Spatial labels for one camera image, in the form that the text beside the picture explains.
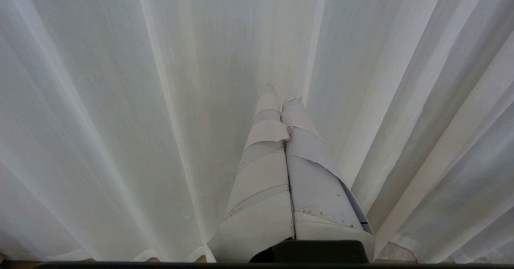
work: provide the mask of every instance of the white curtain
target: white curtain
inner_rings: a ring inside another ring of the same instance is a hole
[[[0,251],[195,260],[266,84],[374,229],[513,263],[514,0],[0,0]]]

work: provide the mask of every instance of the white wrapping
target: white wrapping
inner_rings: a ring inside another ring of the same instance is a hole
[[[239,171],[226,207],[226,219],[208,242],[217,262],[248,262],[253,256],[294,237],[288,169],[272,86],[259,100]]]
[[[286,159],[298,240],[358,240],[373,260],[375,241],[358,203],[300,99],[284,103]]]

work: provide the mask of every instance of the sheer curtain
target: sheer curtain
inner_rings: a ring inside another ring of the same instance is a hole
[[[514,0],[0,0],[0,251],[195,260],[266,84],[374,229],[514,262]]]

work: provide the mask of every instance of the torn paper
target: torn paper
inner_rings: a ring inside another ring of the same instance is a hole
[[[208,242],[217,262],[248,262],[294,238],[292,204],[277,95],[268,86],[259,99],[244,146],[226,217]]]
[[[358,240],[372,260],[374,237],[365,215],[301,100],[284,103],[281,119],[290,131],[286,161],[297,240]]]

